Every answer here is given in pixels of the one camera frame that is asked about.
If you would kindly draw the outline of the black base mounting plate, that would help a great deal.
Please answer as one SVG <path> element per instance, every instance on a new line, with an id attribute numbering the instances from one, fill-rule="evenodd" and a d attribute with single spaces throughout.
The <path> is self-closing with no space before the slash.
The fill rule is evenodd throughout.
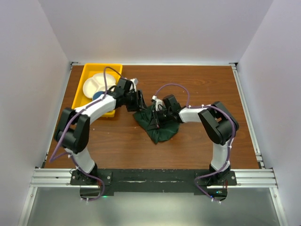
<path id="1" fill-rule="evenodd" d="M 116 193 L 193 193 L 226 199 L 228 188 L 237 185 L 236 174 L 226 170 L 208 177 L 208 169 L 99 169 L 94 178 L 79 170 L 71 173 L 70 184 L 80 186 L 80 196 L 96 198 Z"/>

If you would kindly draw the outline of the aluminium table frame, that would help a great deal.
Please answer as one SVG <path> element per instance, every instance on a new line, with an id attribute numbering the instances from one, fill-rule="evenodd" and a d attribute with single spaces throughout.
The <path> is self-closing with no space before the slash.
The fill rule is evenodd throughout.
<path id="1" fill-rule="evenodd" d="M 260 169 L 261 152 L 230 66 L 125 65 L 122 73 L 137 78 L 146 102 L 158 91 L 174 94 L 181 104 L 222 101 L 240 129 L 231 152 L 237 185 L 216 203 L 190 193 L 116 193 L 85 202 L 71 186 L 72 163 L 66 157 L 35 169 L 21 215 L 21 226 L 283 226 L 286 220 L 272 169 Z M 203 169 L 212 143 L 199 123 L 186 123 L 169 142 L 155 145 L 125 108 L 90 130 L 89 151 L 101 168 Z"/>

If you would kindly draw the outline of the dark green cloth napkin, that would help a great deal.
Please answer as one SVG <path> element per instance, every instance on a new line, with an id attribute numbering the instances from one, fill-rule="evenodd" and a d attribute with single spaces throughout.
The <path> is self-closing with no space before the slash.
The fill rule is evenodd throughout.
<path id="1" fill-rule="evenodd" d="M 153 110 L 155 110 L 155 106 L 150 105 L 146 110 L 134 113 L 133 117 L 154 144 L 170 140 L 178 133 L 180 124 L 174 120 L 159 121 L 159 127 L 157 127 L 155 122 L 152 122 L 154 119 Z"/>

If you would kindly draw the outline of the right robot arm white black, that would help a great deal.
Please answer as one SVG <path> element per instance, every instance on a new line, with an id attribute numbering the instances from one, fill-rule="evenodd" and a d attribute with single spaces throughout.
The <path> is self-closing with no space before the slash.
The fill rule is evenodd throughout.
<path id="1" fill-rule="evenodd" d="M 201 123 L 213 143 L 213 157 L 209 173 L 199 176 L 208 179 L 212 184 L 220 185 L 230 172 L 230 151 L 239 123 L 220 102 L 199 107 L 183 106 L 174 95 L 164 99 L 152 97 L 154 109 L 151 111 L 150 129 L 160 129 L 168 122 Z"/>

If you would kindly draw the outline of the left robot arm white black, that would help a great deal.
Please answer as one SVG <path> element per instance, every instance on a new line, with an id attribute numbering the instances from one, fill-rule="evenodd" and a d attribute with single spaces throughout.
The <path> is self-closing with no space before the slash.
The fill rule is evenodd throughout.
<path id="1" fill-rule="evenodd" d="M 97 164 L 92 160 L 87 145 L 90 125 L 104 114 L 121 106 L 129 112 L 146 109 L 143 94 L 137 89 L 138 80 L 120 78 L 117 85 L 92 102 L 76 109 L 65 108 L 57 125 L 54 139 L 57 146 L 50 158 L 55 159 L 56 151 L 63 147 L 76 166 L 76 172 L 87 185 L 99 183 Z"/>

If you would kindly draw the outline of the blue plastic cup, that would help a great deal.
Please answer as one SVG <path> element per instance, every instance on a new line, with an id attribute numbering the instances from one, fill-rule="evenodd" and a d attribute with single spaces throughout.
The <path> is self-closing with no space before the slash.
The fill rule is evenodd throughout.
<path id="1" fill-rule="evenodd" d="M 102 94 L 104 94 L 104 91 L 98 91 L 98 92 L 96 92 L 93 95 L 92 100 L 94 101 L 94 100 L 98 99 Z"/>

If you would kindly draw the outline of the yellow plastic bin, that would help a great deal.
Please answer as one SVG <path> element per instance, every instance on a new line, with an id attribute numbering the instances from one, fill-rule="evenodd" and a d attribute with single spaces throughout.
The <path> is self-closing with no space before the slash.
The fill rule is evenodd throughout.
<path id="1" fill-rule="evenodd" d="M 106 69 L 106 73 L 109 73 L 111 75 L 114 76 L 114 78 L 117 80 L 116 83 L 119 81 L 119 79 L 121 78 L 120 74 L 122 73 L 122 68 L 123 65 L 122 64 L 98 64 L 98 63 L 87 63 L 84 65 L 80 80 L 79 80 L 79 84 L 77 87 L 77 91 L 72 103 L 72 108 L 75 109 L 77 107 L 81 107 L 84 106 L 86 104 L 88 104 L 89 102 L 92 101 L 92 99 L 87 98 L 84 93 L 83 93 L 83 84 L 84 82 L 88 79 L 91 78 L 93 75 L 95 75 L 96 73 L 103 73 L 105 67 L 111 67 L 114 70 L 116 70 L 117 72 L 115 72 L 112 69 Z"/>

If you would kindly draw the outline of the white divided plate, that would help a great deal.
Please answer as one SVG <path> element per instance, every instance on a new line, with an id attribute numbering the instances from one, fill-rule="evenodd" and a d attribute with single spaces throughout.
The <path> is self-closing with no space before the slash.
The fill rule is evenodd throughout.
<path id="1" fill-rule="evenodd" d="M 113 75 L 106 73 L 107 88 L 116 84 L 116 79 Z M 83 84 L 83 93 L 87 98 L 92 99 L 93 95 L 98 91 L 105 91 L 104 73 L 96 73 L 91 78 L 88 78 Z"/>

